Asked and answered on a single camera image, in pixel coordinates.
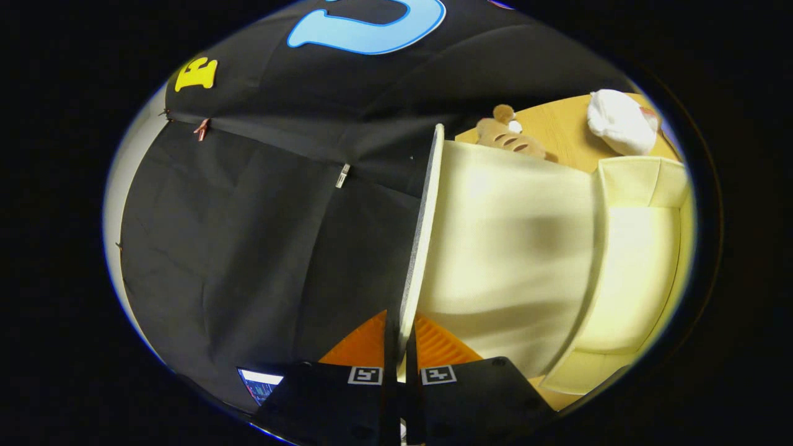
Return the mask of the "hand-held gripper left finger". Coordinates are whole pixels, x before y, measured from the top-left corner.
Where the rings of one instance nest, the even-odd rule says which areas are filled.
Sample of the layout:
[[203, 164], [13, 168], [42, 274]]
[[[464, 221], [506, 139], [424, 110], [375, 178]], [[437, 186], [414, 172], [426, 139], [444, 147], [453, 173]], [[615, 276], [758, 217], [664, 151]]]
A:
[[398, 445], [398, 325], [384, 310], [319, 362], [296, 362], [253, 427], [292, 445]]

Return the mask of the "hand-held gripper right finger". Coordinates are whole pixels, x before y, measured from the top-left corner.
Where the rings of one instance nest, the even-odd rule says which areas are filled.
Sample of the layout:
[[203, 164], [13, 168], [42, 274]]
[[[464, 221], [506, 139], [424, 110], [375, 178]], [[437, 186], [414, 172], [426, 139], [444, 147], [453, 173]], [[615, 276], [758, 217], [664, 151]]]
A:
[[407, 360], [408, 445], [519, 445], [555, 419], [510, 359], [480, 356], [426, 316]]

